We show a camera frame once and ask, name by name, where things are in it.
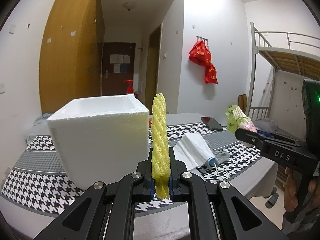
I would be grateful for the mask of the white styrofoam box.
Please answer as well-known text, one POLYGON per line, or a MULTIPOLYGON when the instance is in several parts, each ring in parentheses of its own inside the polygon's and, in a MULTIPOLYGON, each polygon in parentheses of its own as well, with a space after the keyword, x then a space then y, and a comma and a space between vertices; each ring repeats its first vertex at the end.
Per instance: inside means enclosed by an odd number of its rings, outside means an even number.
POLYGON ((119 181, 148 158, 149 110, 134 95, 74 99, 47 122, 67 176, 83 190, 119 181))

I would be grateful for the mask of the black smartphone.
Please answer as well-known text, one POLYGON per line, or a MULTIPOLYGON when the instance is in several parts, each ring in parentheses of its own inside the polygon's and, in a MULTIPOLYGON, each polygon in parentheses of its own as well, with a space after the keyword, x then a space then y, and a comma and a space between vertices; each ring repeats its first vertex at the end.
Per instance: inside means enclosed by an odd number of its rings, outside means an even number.
POLYGON ((202 116, 201 121, 211 131, 223 131, 223 127, 214 118, 202 116))

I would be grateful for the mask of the white blue face mask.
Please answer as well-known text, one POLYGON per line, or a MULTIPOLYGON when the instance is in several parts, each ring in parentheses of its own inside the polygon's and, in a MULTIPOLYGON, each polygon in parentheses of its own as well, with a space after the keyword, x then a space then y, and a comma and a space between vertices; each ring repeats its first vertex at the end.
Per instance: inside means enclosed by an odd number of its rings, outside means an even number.
POLYGON ((175 159, 185 163, 188 171, 203 165, 213 170, 221 180, 230 178, 229 172, 221 165, 216 166, 215 157, 208 142, 199 133, 186 133, 173 147, 175 159))

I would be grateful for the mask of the red pump lotion bottle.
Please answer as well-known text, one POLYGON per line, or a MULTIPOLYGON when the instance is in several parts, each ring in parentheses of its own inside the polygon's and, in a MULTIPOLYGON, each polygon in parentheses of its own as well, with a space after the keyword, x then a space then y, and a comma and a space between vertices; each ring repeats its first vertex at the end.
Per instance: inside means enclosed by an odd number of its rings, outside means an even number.
POLYGON ((133 80, 125 80, 124 82, 127 84, 126 93, 133 94, 135 92, 133 87, 133 80))

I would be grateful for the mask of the grey sock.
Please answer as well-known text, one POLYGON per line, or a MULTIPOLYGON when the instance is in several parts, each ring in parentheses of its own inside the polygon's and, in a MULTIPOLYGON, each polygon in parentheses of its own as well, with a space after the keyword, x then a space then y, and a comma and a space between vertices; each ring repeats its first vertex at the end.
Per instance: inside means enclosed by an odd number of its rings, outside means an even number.
POLYGON ((220 150, 220 151, 215 151, 213 152, 214 157, 215 157, 215 163, 216 166, 219 166, 223 163, 229 162, 229 152, 226 150, 220 150))

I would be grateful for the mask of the side room door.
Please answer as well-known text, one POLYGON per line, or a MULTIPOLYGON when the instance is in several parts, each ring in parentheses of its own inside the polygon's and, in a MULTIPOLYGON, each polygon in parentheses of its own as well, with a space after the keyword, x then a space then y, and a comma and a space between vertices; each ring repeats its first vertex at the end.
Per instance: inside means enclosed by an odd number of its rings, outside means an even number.
POLYGON ((145 105, 152 115, 152 102, 157 92, 159 56, 161 49, 162 24, 149 36, 145 81, 145 105))

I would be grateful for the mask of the wall hook rack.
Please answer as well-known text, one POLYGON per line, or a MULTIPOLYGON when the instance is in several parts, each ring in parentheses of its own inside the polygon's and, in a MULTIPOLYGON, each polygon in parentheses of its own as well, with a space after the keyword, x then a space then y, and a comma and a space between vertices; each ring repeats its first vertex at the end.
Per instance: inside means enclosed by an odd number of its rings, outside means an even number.
POLYGON ((208 42, 208 39, 202 37, 202 36, 196 36, 197 37, 197 40, 203 40, 203 41, 207 41, 208 42))

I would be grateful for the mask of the grey slipper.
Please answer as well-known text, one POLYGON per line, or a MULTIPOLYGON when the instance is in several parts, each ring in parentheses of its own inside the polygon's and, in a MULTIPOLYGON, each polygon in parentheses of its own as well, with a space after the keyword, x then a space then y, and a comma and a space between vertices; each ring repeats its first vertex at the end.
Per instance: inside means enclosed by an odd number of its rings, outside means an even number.
POLYGON ((265 206, 268 209, 271 209, 272 207, 274 207, 274 205, 276 204, 276 202, 278 200, 278 197, 279 197, 278 193, 272 194, 272 196, 266 201, 265 206))

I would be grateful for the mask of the green tissue pack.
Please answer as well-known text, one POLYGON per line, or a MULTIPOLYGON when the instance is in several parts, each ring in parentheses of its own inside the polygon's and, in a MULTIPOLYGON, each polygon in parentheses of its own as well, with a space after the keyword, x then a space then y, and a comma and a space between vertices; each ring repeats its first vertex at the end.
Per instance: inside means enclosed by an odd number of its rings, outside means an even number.
POLYGON ((227 130, 233 134, 237 129, 242 128, 251 132, 257 132, 252 120, 237 105, 231 105, 226 110, 227 130))

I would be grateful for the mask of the yellow foam net sleeve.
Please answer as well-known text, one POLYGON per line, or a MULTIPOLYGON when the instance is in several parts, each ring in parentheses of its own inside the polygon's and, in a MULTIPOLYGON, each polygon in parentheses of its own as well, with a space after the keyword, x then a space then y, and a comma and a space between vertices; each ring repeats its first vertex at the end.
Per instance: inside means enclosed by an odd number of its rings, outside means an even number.
POLYGON ((162 93, 156 94, 152 102, 152 157, 151 176, 155 180, 156 195, 160 199, 170 198, 169 179, 171 174, 166 102, 162 93))

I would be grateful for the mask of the metal bunk bed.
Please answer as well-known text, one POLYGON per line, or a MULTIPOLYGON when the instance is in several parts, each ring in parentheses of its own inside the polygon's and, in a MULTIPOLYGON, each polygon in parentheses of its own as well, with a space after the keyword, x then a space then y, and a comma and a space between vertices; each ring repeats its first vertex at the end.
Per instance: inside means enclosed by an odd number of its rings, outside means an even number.
POLYGON ((246 115, 263 130, 306 138, 303 81, 319 80, 319 38, 259 31, 250 23, 251 77, 246 115))

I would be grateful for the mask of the dark brown entry door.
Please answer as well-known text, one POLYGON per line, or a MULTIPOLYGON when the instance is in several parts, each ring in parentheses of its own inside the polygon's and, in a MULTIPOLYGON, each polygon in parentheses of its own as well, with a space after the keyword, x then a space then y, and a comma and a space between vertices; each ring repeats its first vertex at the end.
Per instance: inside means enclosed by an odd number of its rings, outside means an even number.
POLYGON ((128 82, 133 81, 136 44, 105 42, 101 63, 101 95, 126 94, 128 82))

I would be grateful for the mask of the grey blue bedding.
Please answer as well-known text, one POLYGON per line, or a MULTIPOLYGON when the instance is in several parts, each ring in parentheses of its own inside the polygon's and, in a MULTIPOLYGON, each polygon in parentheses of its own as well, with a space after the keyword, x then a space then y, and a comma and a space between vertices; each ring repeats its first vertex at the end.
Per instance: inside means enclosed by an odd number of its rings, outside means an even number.
POLYGON ((50 135, 50 130, 47 124, 47 119, 52 113, 44 113, 41 117, 36 119, 33 123, 33 127, 28 129, 25 133, 26 145, 29 145, 33 139, 38 135, 50 135))

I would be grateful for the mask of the wooden wardrobe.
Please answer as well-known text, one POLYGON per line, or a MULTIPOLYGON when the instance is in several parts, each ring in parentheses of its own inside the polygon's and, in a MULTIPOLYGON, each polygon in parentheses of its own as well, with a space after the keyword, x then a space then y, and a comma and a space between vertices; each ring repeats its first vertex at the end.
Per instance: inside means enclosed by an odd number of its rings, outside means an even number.
POLYGON ((43 113, 74 99, 100 96, 104 35, 101 0, 55 0, 40 51, 43 113))

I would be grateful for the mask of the ceiling lamp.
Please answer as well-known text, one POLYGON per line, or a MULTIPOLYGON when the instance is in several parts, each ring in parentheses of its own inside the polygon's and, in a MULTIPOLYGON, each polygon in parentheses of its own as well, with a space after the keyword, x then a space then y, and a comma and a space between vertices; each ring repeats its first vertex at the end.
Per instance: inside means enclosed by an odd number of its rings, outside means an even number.
POLYGON ((125 2, 125 3, 123 4, 123 7, 124 7, 127 11, 131 11, 132 9, 135 9, 136 4, 135 4, 135 2, 128 1, 128 2, 125 2))

